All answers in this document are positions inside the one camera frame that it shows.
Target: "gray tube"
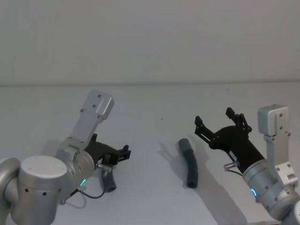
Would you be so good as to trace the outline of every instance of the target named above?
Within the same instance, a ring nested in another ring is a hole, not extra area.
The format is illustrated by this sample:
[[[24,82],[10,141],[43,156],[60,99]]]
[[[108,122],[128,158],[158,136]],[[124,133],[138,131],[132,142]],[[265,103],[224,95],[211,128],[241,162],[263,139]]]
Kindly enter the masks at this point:
[[[179,149],[183,155],[188,168],[187,186],[196,188],[198,186],[198,165],[191,144],[187,138],[183,138],[178,142]]]
[[[114,182],[114,178],[113,178],[113,165],[108,164],[108,162],[109,162],[109,157],[105,156],[102,160],[102,164],[111,167],[112,171],[109,173],[102,171],[101,176],[102,176],[102,181],[103,181],[105,192],[112,192],[115,189],[117,189],[117,185]]]

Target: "white table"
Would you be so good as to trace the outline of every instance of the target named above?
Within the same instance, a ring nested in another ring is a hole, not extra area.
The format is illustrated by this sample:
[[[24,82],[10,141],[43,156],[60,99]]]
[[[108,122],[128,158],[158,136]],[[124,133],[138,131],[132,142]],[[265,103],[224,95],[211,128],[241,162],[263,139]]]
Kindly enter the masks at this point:
[[[0,158],[54,155],[71,132],[92,87],[0,88]],[[74,195],[60,206],[54,225],[235,225],[271,221],[243,179],[224,172],[231,162],[194,135],[199,115],[212,131],[231,125],[225,111],[244,113],[250,140],[266,156],[257,131],[257,110],[273,103],[291,111],[290,161],[300,174],[300,83],[97,87],[115,106],[97,128],[98,141],[130,146],[130,160],[114,170],[118,188],[99,200]],[[187,137],[199,166],[199,187],[184,187],[185,165],[176,142]],[[86,192],[101,192],[97,174]],[[8,225],[14,224],[10,219]]]

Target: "white wall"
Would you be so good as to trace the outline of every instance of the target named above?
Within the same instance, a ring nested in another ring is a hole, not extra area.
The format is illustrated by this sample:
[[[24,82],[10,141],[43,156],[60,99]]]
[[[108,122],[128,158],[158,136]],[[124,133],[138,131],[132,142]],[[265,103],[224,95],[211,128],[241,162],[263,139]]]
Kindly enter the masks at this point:
[[[0,84],[298,80],[299,0],[1,0]]]

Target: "cylindrical joint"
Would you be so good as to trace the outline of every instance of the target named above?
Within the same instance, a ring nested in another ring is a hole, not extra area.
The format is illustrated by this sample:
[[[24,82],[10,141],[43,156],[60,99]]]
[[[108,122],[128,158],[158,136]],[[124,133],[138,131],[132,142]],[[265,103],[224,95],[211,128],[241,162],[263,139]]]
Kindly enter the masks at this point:
[[[244,172],[243,179],[251,188],[257,201],[276,220],[281,221],[287,215],[291,205],[300,199],[294,188],[284,189],[281,182],[273,178],[265,159],[252,164]]]
[[[5,188],[4,198],[10,203],[17,203],[19,200],[18,194],[18,178],[13,178]]]
[[[4,199],[4,192],[8,183],[17,177],[20,161],[16,158],[0,160],[0,225],[5,224],[10,211],[10,202]]]
[[[85,151],[81,151],[76,161],[64,162],[67,165],[67,176],[61,190],[60,199],[68,199],[70,194],[80,187],[80,184],[90,178],[95,171],[93,158]]]
[[[22,161],[19,199],[12,204],[12,220],[22,225],[50,225],[66,173],[66,165],[53,157],[33,156]]]
[[[300,201],[298,201],[293,209],[290,211],[288,216],[285,217],[284,221],[280,225],[293,225],[300,224]]]

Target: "white surface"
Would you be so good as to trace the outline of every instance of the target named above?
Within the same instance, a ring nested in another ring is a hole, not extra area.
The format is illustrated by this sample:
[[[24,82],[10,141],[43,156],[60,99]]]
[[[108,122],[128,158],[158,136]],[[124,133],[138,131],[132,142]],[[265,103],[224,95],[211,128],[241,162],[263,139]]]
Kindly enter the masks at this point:
[[[50,156],[32,156],[21,162],[21,169],[32,176],[49,179],[59,178],[67,173],[67,166]]]
[[[299,0],[1,0],[0,84],[292,80]]]
[[[74,127],[90,89],[0,88],[0,158],[55,155],[59,142]],[[241,225],[270,221],[242,178],[224,172],[223,165],[231,162],[229,157],[211,150],[193,134],[197,115],[212,131],[231,125],[225,115],[229,106],[245,114],[253,128],[250,140],[264,156],[266,143],[257,130],[257,110],[273,103],[289,106],[290,162],[300,174],[300,83],[97,89],[115,100],[108,119],[97,129],[98,141],[117,149],[128,144],[131,158],[114,170],[115,192],[99,200],[74,195],[59,207],[55,225],[232,225],[236,221]],[[184,137],[189,138],[199,165],[196,190],[183,187],[184,162],[175,143]],[[97,177],[84,186],[90,195],[101,193]]]

